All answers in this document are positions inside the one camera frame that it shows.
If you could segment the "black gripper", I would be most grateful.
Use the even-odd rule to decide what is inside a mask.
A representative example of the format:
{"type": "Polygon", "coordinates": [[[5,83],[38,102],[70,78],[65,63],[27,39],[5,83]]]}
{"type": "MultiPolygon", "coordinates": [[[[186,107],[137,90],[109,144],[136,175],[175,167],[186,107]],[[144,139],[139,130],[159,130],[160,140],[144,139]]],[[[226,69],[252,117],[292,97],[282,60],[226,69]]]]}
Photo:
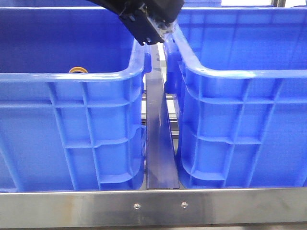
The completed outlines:
{"type": "Polygon", "coordinates": [[[125,2],[119,19],[140,45],[163,43],[174,32],[177,2],[125,2]]]}

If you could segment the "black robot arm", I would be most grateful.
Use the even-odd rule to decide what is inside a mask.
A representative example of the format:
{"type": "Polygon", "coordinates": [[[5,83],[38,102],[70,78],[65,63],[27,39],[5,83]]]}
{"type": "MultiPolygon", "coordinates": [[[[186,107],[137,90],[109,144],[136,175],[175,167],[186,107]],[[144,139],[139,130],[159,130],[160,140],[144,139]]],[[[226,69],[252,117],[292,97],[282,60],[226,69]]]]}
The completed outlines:
{"type": "Polygon", "coordinates": [[[93,0],[115,13],[140,45],[164,43],[174,31],[183,0],[93,0]]]}

